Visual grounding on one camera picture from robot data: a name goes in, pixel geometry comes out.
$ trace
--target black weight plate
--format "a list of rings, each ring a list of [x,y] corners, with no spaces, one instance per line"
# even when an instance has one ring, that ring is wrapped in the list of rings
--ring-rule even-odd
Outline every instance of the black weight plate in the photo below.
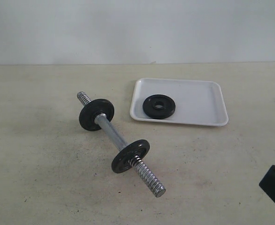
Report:
[[[114,158],[111,163],[111,168],[115,173],[123,173],[131,168],[129,160],[134,156],[139,156],[141,159],[146,156],[150,149],[150,144],[147,140],[138,140],[125,147]]]
[[[107,99],[95,99],[85,105],[79,115],[81,127],[88,131],[100,130],[100,126],[95,123],[95,118],[101,113],[105,113],[109,121],[114,116],[113,104]]]
[[[166,95],[152,95],[143,102],[142,109],[149,117],[161,120],[174,114],[176,104]]]

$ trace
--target white wall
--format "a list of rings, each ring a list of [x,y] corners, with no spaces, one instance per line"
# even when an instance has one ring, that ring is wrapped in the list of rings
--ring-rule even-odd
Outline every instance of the white wall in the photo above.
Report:
[[[275,0],[0,0],[0,64],[275,61]]]

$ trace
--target white tray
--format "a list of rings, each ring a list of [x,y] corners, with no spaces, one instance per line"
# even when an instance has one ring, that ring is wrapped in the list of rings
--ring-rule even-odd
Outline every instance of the white tray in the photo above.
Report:
[[[156,120],[144,113],[144,100],[156,94],[167,95],[175,101],[176,111],[172,116]],[[140,121],[217,127],[229,121],[221,87],[210,81],[142,78],[135,84],[130,115]]]

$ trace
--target table surface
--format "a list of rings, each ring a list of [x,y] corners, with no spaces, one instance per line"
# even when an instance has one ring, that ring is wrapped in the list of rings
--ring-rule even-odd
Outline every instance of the table surface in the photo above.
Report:
[[[142,77],[221,85],[229,115],[211,128],[134,121]],[[78,122],[78,91],[107,98],[128,142],[167,191],[155,198],[135,171],[115,174],[116,148]],[[260,189],[275,165],[275,63],[0,66],[0,225],[275,225]]]

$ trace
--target dumbbell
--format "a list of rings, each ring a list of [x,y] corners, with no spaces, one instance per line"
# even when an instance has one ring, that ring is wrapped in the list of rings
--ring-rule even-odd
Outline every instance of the dumbbell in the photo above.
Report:
[[[162,196],[165,193],[165,187],[142,161],[150,149],[149,142],[138,140],[128,144],[125,141],[110,123],[114,116],[114,106],[107,99],[92,101],[82,91],[78,92],[77,98],[84,106],[79,115],[82,128],[88,131],[102,129],[119,150],[111,163],[112,170],[115,173],[123,173],[133,167],[155,197]]]

